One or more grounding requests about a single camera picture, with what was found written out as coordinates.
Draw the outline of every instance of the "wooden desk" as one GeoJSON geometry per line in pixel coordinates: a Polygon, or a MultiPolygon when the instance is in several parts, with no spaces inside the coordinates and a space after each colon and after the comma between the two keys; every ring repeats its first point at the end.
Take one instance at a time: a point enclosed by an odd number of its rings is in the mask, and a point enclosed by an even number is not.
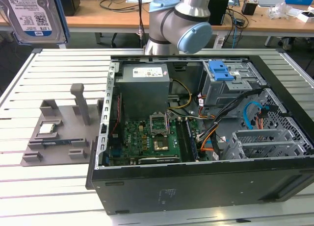
{"type": "MultiPolygon", "coordinates": [[[[135,5],[134,3],[113,3],[110,8],[123,8],[135,5]]],[[[307,9],[307,6],[294,6],[299,9],[307,9]]],[[[142,19],[144,28],[148,32],[149,28],[149,4],[143,6],[142,19]]],[[[241,7],[233,7],[240,12],[241,7]]],[[[306,24],[297,18],[289,17],[286,19],[270,19],[266,14],[267,8],[257,7],[253,16],[247,16],[249,19],[248,27],[242,35],[256,36],[296,36],[296,37],[314,37],[314,25],[306,24]]],[[[72,32],[124,32],[135,33],[138,31],[139,16],[138,12],[117,13],[100,8],[97,0],[81,0],[79,9],[73,17],[67,17],[67,23],[72,32]]],[[[231,29],[231,19],[225,16],[222,26],[212,26],[213,33],[219,37],[224,37],[231,29]]],[[[8,23],[0,17],[0,30],[11,30],[8,23]]]]}

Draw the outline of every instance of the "orange wire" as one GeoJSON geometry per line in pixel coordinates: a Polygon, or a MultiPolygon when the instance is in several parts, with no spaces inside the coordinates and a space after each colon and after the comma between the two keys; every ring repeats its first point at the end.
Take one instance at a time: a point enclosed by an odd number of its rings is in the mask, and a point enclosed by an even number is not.
{"type": "Polygon", "coordinates": [[[213,129],[211,131],[211,133],[208,134],[208,136],[206,137],[206,139],[203,141],[202,146],[201,146],[201,151],[214,151],[214,149],[204,149],[205,143],[207,142],[207,140],[209,139],[209,137],[215,132],[215,130],[217,129],[217,127],[215,129],[213,129]]]}
{"type": "Polygon", "coordinates": [[[201,114],[201,111],[202,111],[202,110],[203,110],[203,107],[201,107],[200,110],[198,111],[198,116],[199,116],[200,118],[207,118],[207,116],[202,116],[202,114],[201,114]]]}
{"type": "Polygon", "coordinates": [[[256,126],[258,129],[263,129],[263,118],[259,119],[259,117],[256,117],[256,126]]]}

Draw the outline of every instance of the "motherboard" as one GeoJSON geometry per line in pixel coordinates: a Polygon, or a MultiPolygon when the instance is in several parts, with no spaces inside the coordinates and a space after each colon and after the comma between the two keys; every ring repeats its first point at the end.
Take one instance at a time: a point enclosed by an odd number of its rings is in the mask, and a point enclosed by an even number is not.
{"type": "Polygon", "coordinates": [[[194,143],[198,133],[197,121],[193,119],[126,121],[123,144],[109,149],[110,165],[183,162],[187,153],[197,155],[196,146],[194,145],[194,150],[190,150],[190,143],[194,143]]]}

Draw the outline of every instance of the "light blue joint cap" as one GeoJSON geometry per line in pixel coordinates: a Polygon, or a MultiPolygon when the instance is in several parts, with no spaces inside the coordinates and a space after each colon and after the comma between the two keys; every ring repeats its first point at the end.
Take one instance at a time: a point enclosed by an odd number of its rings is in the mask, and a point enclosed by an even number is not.
{"type": "Polygon", "coordinates": [[[197,53],[207,45],[211,35],[212,29],[209,23],[196,24],[182,35],[177,47],[187,54],[197,53]]]}
{"type": "Polygon", "coordinates": [[[149,12],[171,9],[179,2],[180,0],[153,0],[149,5],[149,12]]]}

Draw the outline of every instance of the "green circuit board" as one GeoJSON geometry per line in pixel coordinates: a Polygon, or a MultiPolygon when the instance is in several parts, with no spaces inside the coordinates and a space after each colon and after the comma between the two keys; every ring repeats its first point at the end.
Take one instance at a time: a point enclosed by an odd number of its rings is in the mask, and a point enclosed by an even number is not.
{"type": "MultiPolygon", "coordinates": [[[[145,157],[180,157],[180,147],[177,137],[175,120],[169,121],[169,132],[166,137],[151,134],[150,120],[127,121],[124,124],[124,138],[122,148],[119,150],[110,150],[110,159],[112,166],[130,165],[132,160],[145,157]],[[167,146],[167,150],[156,150],[159,140],[162,140],[167,146]]],[[[193,134],[198,133],[198,125],[195,120],[190,120],[193,134]]],[[[154,129],[164,129],[163,121],[154,121],[154,129]]]]}

